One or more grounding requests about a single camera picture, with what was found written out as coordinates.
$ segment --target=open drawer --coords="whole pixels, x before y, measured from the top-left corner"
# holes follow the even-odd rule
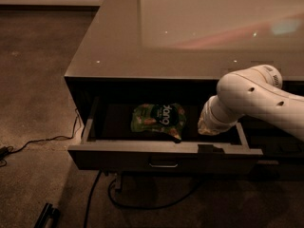
[[[182,141],[161,133],[130,129],[136,104],[103,103],[96,97],[81,144],[68,152],[80,169],[105,172],[176,172],[247,174],[262,156],[249,148],[240,123],[221,136],[201,136],[197,122],[201,106],[185,104],[187,124]]]

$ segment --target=floor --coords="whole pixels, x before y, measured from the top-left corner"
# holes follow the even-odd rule
[[[75,105],[64,81],[93,11],[0,11],[0,146],[71,136]],[[57,227],[83,227],[96,171],[78,170],[67,147],[32,143],[0,168],[0,227],[33,227],[46,202],[61,212]],[[168,208],[119,208],[108,198],[115,177],[101,175],[87,227],[304,227],[304,182],[126,176],[117,201]]]

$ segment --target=glossy table surface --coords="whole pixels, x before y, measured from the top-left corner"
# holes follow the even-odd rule
[[[304,80],[304,0],[104,0],[66,77],[204,80],[261,64]]]

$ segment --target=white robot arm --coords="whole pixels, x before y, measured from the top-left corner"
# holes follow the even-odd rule
[[[269,65],[224,75],[201,111],[202,135],[228,131],[244,115],[268,122],[304,142],[304,97],[281,90],[282,77]]]

